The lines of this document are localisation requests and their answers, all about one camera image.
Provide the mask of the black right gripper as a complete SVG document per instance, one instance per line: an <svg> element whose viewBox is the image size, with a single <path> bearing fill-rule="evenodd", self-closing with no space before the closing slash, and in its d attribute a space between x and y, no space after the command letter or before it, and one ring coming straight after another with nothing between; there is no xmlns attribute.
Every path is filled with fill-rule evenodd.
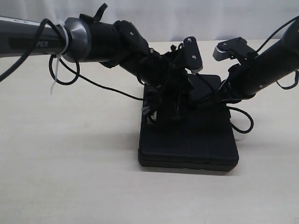
<svg viewBox="0 0 299 224"><path fill-rule="evenodd" d="M220 88L220 94L212 92L202 94L202 103L189 103L189 110L205 108L225 108L227 103L236 104L242 100L253 98L255 93L247 93L245 85L250 80L250 66L248 63L234 64L228 69L228 77Z"/></svg>

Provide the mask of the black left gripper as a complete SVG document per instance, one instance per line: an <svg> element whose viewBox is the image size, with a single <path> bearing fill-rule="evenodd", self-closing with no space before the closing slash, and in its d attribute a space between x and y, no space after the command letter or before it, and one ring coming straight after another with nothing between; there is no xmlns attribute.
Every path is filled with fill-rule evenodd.
<svg viewBox="0 0 299 224"><path fill-rule="evenodd" d="M205 100L199 87L194 85L187 75L190 54L186 50L186 44L171 45L171 50L164 54L150 50L150 60L155 64L156 77L149 81L149 104L172 104L171 120L184 119L179 112L182 95L185 103L202 103Z"/></svg>

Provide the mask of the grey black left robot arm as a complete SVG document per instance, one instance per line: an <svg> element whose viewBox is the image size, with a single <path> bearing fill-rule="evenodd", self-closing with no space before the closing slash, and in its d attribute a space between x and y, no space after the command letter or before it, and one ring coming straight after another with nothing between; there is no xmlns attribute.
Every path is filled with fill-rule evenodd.
<svg viewBox="0 0 299 224"><path fill-rule="evenodd" d="M100 16L81 14L54 24L49 19L35 22L1 17L0 55L17 57L1 74L1 80L9 77L29 56L62 56L76 65L95 62L109 69L120 66L134 75L153 90L145 99L147 115L163 106L171 105L177 112L180 108L195 109L199 105L199 101L192 98L194 85L187 74L202 69L199 48L193 37L161 54L125 20L109 24L101 22Z"/></svg>

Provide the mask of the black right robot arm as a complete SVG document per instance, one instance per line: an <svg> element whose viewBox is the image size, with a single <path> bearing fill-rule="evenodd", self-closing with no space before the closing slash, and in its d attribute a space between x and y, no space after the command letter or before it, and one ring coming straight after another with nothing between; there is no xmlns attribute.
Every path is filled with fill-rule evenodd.
<svg viewBox="0 0 299 224"><path fill-rule="evenodd" d="M228 69L228 77L216 90L192 99L192 105L206 102L214 104L239 103L253 98L259 91L278 80L295 73L295 83L299 83L299 19L295 17L283 25L286 27L281 39L264 52L251 48L241 37L218 43L213 52L216 61L237 59L238 64Z"/></svg>

